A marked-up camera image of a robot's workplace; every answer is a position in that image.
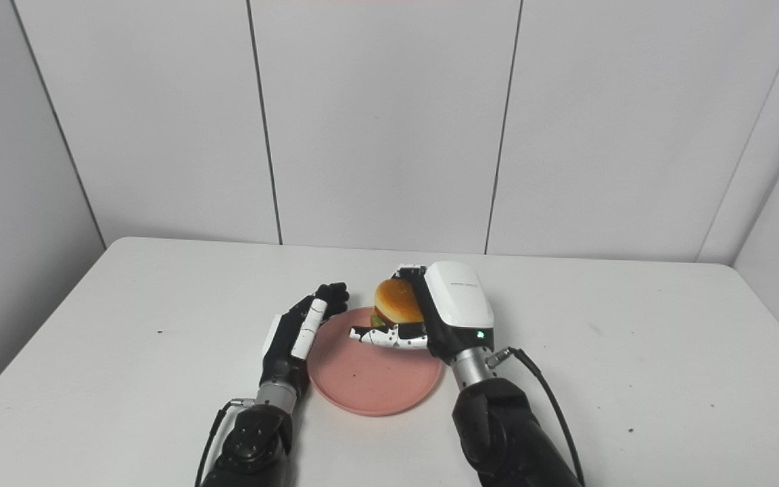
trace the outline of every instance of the black cable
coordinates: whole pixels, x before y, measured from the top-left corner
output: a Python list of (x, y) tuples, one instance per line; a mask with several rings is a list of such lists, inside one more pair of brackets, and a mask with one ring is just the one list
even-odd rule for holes
[(222, 422), (225, 421), (225, 418), (227, 418), (227, 412), (231, 406), (233, 406), (233, 401), (228, 401), (228, 403), (225, 404), (225, 407), (218, 410), (218, 414), (216, 414), (216, 420), (212, 422), (212, 427), (210, 428), (210, 437), (207, 438), (206, 446), (204, 447), (204, 453), (200, 457), (200, 465), (197, 468), (197, 480), (194, 481), (194, 487), (200, 487), (201, 482), (204, 480), (204, 465), (206, 465), (207, 457), (210, 456), (212, 441), (216, 438), (218, 429), (222, 426)]
[(569, 447), (569, 456), (573, 459), (573, 467), (575, 468), (575, 478), (579, 480), (579, 484), (582, 486), (585, 485), (585, 477), (582, 475), (582, 463), (579, 461), (579, 454), (575, 450), (575, 443), (573, 442), (573, 435), (569, 434), (569, 426), (567, 425), (567, 420), (563, 416), (563, 412), (561, 411), (561, 407), (559, 404), (557, 404), (557, 398), (554, 397), (554, 392), (551, 391), (551, 388), (549, 386), (549, 383), (546, 382), (545, 377), (543, 377), (543, 372), (540, 370), (540, 367), (537, 367), (537, 364), (534, 363), (533, 360), (531, 360), (531, 357), (528, 357), (528, 354), (525, 353), (524, 350), (521, 348), (507, 348), (511, 354), (513, 354), (514, 357), (517, 358), (517, 360), (520, 361), (520, 363), (523, 364), (523, 366), (528, 367), (528, 370), (531, 371), (531, 373), (534, 374), (534, 377), (537, 378), (537, 380), (540, 381), (540, 385), (543, 386), (543, 390), (546, 392), (546, 395), (549, 396), (549, 402), (552, 404), (552, 407), (554, 409), (554, 415), (557, 416), (557, 422), (561, 424), (561, 430), (563, 431), (563, 437), (567, 440), (567, 446)]

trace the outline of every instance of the pink plate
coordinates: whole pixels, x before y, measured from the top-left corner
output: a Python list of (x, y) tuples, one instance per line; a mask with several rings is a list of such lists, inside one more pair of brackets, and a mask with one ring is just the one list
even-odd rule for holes
[(371, 309), (343, 312), (318, 330), (308, 355), (308, 375), (314, 388), (343, 410), (389, 416), (429, 395), (443, 364), (426, 350), (380, 348), (350, 339), (350, 327), (371, 326)]

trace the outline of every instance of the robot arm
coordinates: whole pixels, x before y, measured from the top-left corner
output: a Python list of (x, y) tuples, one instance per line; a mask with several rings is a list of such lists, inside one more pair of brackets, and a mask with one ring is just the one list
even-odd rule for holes
[[(494, 354), (494, 314), (473, 269), (459, 262), (436, 262), (429, 267), (402, 265), (393, 278), (404, 279), (413, 287), (423, 313), (423, 339), (427, 348), (434, 357), (452, 367), (461, 389), (452, 420), (461, 449), (478, 473), (480, 484), (484, 487), (580, 487), (584, 484), (581, 468), (576, 478), (543, 432), (525, 392), (494, 372), (494, 367), (511, 352), (502, 350)], [(355, 335), (358, 333), (352, 330), (350, 336), (356, 338)], [(371, 342), (383, 345), (380, 331), (375, 335), (377, 338)], [(394, 346), (414, 348), (407, 342)], [(547, 392), (553, 400), (551, 391)], [(565, 426), (560, 412), (559, 419)], [(575, 460), (575, 448), (571, 449)]]
[[(350, 297), (346, 284), (324, 284), (290, 311), (276, 317), (264, 345), (263, 373), (253, 406), (236, 415), (213, 468), (203, 479), (203, 461), (197, 485), (203, 487), (282, 487), (287, 485), (288, 457), (293, 448), (293, 415), (309, 380), (306, 357), (323, 321), (346, 311)], [(214, 431), (225, 418), (219, 412)]]

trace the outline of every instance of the table surface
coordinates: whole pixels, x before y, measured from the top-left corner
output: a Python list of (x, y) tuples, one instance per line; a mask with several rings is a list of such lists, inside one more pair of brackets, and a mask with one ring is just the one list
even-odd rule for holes
[[(276, 312), (337, 280), (368, 306), (398, 263), (448, 258), (479, 273), (498, 346), (550, 380), (588, 486), (779, 485), (779, 324), (730, 268), (126, 238), (1, 375), (0, 486), (192, 485), (217, 408), (256, 391)], [(568, 457), (535, 379), (501, 373)], [(311, 392), (295, 484), (479, 485), (456, 395), (446, 371), (423, 404), (364, 418)]]

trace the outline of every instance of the burger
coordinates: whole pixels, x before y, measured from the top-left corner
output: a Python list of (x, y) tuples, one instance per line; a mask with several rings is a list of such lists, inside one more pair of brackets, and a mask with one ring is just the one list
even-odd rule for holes
[(423, 323), (423, 313), (408, 281), (387, 279), (375, 290), (371, 327), (393, 327), (403, 323)]

